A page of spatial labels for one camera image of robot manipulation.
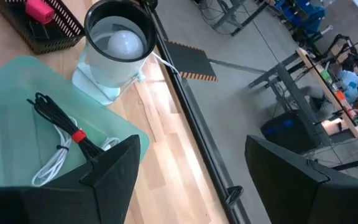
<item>lamp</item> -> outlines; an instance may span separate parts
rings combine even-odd
[[[72,82],[103,105],[117,99],[134,81],[157,41],[151,17],[129,2],[102,0],[85,17],[86,45]]]

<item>black basket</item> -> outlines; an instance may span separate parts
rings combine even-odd
[[[46,54],[73,47],[85,35],[84,27],[62,0],[43,0],[55,16],[46,25],[25,13],[27,0],[0,0],[0,13],[13,26],[35,54]]]

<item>translucent green plastic sheet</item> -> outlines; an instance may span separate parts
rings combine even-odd
[[[69,80],[30,56],[17,57],[0,69],[0,186],[30,185],[33,175],[55,154],[60,138],[26,99],[50,96],[78,127],[100,145],[106,137],[140,136],[140,159],[150,144],[141,130],[73,86]],[[85,163],[72,143],[60,176]]]

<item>white cable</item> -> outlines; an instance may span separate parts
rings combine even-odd
[[[77,120],[72,117],[69,118],[73,121],[75,126],[77,126]],[[55,155],[53,155],[52,158],[50,158],[49,161],[33,176],[31,184],[34,187],[41,187],[47,184],[59,173],[60,168],[62,168],[62,165],[65,162],[68,149],[71,145],[71,136],[62,129],[58,128],[56,125],[53,126],[60,136],[60,146],[62,146],[62,148],[59,149]],[[100,148],[104,151],[107,151],[118,143],[118,138],[107,138],[102,143]]]
[[[107,138],[102,145],[100,146],[101,149],[103,149],[104,151],[109,150],[111,147],[115,146],[116,144],[119,143],[119,139],[118,138]]]
[[[152,54],[154,55],[154,57],[156,57],[157,59],[159,59],[164,65],[168,65],[169,67],[171,67],[179,76],[179,78],[181,78],[179,71],[170,63],[168,63],[166,60],[162,59],[160,56],[158,56],[156,53],[152,52]]]

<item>lamp base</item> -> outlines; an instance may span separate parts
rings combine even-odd
[[[85,63],[79,63],[71,80],[75,86],[88,94],[102,105],[110,105],[120,94],[120,88],[109,88],[96,83],[91,74],[91,68]]]

